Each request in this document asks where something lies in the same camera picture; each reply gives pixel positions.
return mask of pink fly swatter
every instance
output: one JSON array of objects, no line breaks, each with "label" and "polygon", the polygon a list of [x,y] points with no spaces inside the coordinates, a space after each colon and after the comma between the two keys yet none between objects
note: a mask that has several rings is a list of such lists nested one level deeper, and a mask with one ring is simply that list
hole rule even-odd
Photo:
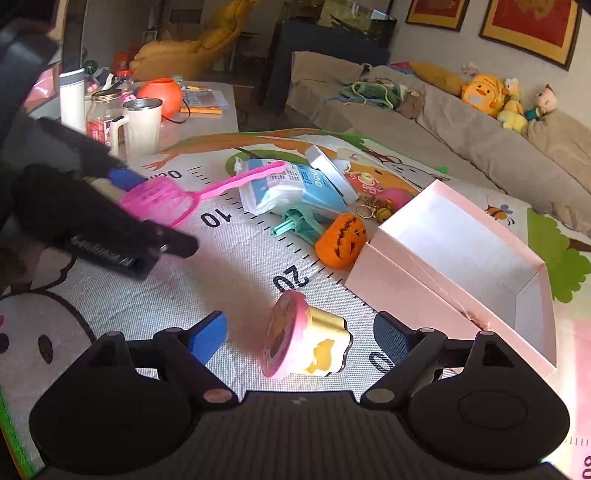
[{"label": "pink fly swatter", "polygon": [[221,195],[226,190],[240,187],[251,180],[263,179],[287,168],[284,161],[275,161],[241,173],[200,192],[187,192],[168,177],[156,177],[134,187],[119,201],[130,215],[140,220],[152,220],[170,228],[178,227],[197,209],[200,200]]}]

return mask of teal plastic toy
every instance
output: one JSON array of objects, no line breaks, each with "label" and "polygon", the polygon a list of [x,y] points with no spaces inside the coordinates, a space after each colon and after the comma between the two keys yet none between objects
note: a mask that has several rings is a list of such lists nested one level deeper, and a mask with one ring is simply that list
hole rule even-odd
[{"label": "teal plastic toy", "polygon": [[271,230],[271,235],[282,235],[286,232],[303,238],[310,245],[315,245],[324,233],[325,228],[314,220],[310,209],[303,204],[292,205],[286,208],[283,214],[283,222]]}]

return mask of stuffed animal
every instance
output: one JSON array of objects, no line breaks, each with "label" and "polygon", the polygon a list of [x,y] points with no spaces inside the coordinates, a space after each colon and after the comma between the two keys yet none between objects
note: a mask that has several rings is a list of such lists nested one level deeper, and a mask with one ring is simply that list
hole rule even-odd
[{"label": "stuffed animal", "polygon": [[523,115],[509,110],[500,112],[496,119],[503,124],[503,128],[511,128],[519,134],[528,123]]},{"label": "stuffed animal", "polygon": [[506,79],[505,88],[508,92],[507,95],[509,95],[509,101],[503,107],[503,111],[514,112],[523,115],[523,106],[521,105],[521,92],[519,89],[519,80]]},{"label": "stuffed animal", "polygon": [[462,85],[462,92],[464,102],[496,118],[505,104],[507,90],[493,75],[476,75],[468,85]]},{"label": "stuffed animal", "polygon": [[407,90],[403,96],[404,100],[396,107],[400,115],[415,120],[423,111],[425,96],[418,90]]},{"label": "stuffed animal", "polygon": [[536,106],[530,108],[524,114],[528,120],[537,120],[558,108],[558,99],[550,85],[546,85],[544,91],[538,94],[535,103]]}]

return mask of cartoon bee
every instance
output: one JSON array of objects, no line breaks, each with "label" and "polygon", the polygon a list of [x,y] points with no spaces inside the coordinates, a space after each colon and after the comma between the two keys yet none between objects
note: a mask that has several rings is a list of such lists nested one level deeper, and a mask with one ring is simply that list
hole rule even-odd
[{"label": "cartoon bee", "polygon": [[500,207],[491,207],[488,205],[486,212],[493,217],[495,220],[507,220],[507,224],[515,225],[515,221],[509,215],[513,213],[512,210],[509,210],[508,205],[501,205]]}]

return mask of wire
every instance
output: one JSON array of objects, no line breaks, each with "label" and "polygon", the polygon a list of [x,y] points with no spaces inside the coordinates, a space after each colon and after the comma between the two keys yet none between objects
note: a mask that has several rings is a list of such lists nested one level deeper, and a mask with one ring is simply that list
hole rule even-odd
[{"label": "wire", "polygon": [[174,124],[180,125],[185,123],[187,120],[189,120],[191,118],[191,109],[189,108],[189,106],[187,105],[187,102],[185,101],[185,99],[183,98],[183,103],[185,104],[185,107],[187,107],[187,110],[189,111],[189,114],[187,115],[187,118],[185,120],[173,120],[172,118],[168,118],[167,116],[162,116],[162,118],[164,118],[165,120],[168,120],[169,122],[172,122]]}]

